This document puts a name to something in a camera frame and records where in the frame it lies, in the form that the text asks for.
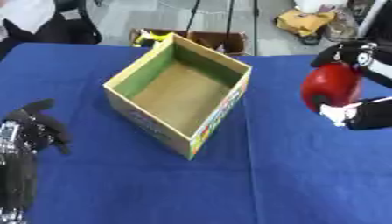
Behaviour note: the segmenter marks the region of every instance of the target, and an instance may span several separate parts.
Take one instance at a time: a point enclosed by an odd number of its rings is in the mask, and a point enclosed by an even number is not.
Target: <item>floor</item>
[[[89,13],[101,31],[102,45],[128,46],[131,28],[162,28],[184,30],[191,16],[195,0],[103,0],[97,7],[87,2]],[[258,0],[258,54],[263,56],[315,54],[331,42],[324,40],[317,46],[305,46],[285,31],[278,30],[272,19],[292,8],[292,0]],[[194,31],[224,32],[228,19],[229,0],[201,0],[199,13],[192,25]],[[253,54],[253,0],[235,0],[233,32],[248,36],[246,53]]]

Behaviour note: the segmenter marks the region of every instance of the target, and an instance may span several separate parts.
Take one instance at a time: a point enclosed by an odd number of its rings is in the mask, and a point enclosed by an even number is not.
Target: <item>red ball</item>
[[[360,74],[349,65],[332,63],[314,70],[301,85],[301,96],[306,106],[319,112],[314,96],[327,99],[330,106],[342,107],[360,96]]]

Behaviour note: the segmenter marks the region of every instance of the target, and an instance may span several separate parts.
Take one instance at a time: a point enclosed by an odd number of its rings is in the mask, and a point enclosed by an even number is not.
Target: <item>robot finger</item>
[[[48,129],[54,130],[58,133],[67,132],[66,127],[61,122],[57,121],[50,115],[35,114],[36,122],[45,125]]]
[[[60,142],[54,142],[54,146],[56,146],[61,154],[68,155],[71,153],[69,150],[68,146],[65,143],[60,143]]]
[[[23,109],[30,115],[37,114],[39,111],[49,109],[54,105],[54,99],[44,99],[41,101],[31,102],[23,107]]]

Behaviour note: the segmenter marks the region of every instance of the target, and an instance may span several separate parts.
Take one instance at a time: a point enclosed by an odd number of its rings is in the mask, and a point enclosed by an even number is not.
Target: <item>table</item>
[[[188,162],[118,115],[101,84],[145,53],[24,44],[0,63],[0,116],[53,97],[72,155],[39,155],[31,223],[389,223],[390,129],[353,132],[299,98],[311,56],[240,57],[244,99]],[[366,96],[389,89],[364,80]]]

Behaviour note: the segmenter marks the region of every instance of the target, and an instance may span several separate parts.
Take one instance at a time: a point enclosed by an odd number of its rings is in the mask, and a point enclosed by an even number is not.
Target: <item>cardboard box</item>
[[[245,92],[250,71],[171,34],[103,86],[114,109],[191,160]]]
[[[245,55],[245,45],[248,37],[244,32],[230,32],[228,39],[225,32],[210,32],[210,31],[176,31],[176,30],[159,30],[159,29],[144,29],[147,32],[153,32],[156,35],[166,35],[175,32],[181,37],[190,39],[191,41],[208,48],[217,50],[221,46],[226,55],[242,56]],[[129,33],[129,44],[133,46],[136,39],[140,37],[140,29],[131,29]]]

